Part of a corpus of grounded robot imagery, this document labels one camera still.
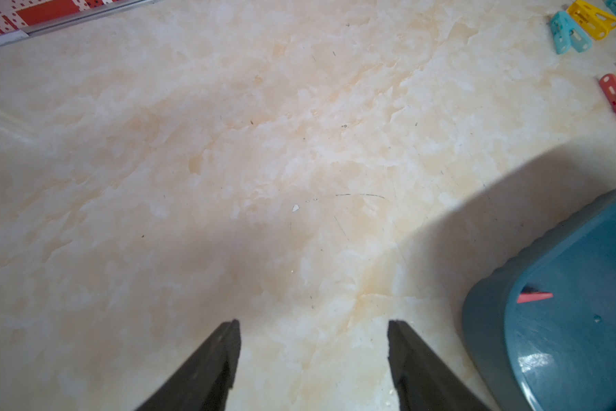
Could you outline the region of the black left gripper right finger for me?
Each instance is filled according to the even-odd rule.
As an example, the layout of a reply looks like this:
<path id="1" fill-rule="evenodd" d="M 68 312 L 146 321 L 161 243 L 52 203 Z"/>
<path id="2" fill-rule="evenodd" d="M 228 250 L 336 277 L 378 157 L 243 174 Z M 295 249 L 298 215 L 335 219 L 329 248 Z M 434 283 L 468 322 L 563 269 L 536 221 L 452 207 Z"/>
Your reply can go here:
<path id="1" fill-rule="evenodd" d="M 388 326 L 389 363 L 401 410 L 486 410 L 439 356 L 403 320 Z"/>

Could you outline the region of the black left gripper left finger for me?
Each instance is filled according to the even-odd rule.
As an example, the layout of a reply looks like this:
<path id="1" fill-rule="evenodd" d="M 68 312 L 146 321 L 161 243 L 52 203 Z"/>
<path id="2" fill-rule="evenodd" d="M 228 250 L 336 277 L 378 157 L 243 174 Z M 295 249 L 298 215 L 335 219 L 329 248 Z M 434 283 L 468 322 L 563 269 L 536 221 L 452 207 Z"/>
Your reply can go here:
<path id="1" fill-rule="evenodd" d="M 241 324 L 223 322 L 139 410 L 224 411 L 241 354 Z"/>

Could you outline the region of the teal plastic storage box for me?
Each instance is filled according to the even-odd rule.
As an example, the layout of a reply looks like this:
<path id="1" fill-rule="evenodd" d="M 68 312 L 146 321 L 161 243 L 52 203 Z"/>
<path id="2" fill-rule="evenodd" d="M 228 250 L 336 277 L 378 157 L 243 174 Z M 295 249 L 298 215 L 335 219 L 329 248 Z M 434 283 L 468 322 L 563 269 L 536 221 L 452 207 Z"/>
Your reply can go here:
<path id="1" fill-rule="evenodd" d="M 518 304 L 521 292 L 550 292 Z M 616 410 L 616 189 L 479 281 L 467 350 L 503 410 Z"/>

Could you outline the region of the yellow clothespin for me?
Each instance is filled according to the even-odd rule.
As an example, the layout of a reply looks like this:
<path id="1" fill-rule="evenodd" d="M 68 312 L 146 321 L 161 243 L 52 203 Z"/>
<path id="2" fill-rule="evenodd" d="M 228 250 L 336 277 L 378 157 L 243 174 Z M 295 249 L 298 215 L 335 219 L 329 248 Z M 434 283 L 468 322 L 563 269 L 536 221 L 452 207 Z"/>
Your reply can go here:
<path id="1" fill-rule="evenodd" d="M 616 29 L 616 17 L 584 0 L 574 1 L 567 9 L 573 20 L 594 40 L 606 39 Z"/>

